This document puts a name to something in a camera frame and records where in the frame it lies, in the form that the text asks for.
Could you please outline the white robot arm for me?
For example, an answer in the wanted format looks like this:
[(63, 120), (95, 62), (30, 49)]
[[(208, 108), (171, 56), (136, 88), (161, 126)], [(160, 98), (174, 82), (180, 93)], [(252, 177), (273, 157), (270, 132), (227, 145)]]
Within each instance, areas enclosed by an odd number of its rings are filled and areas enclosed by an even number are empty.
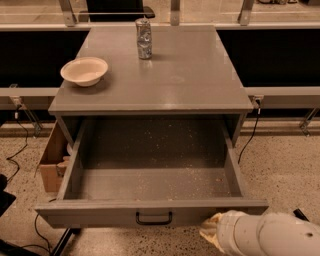
[(284, 213), (217, 213), (199, 233), (226, 256), (320, 256), (320, 227)]

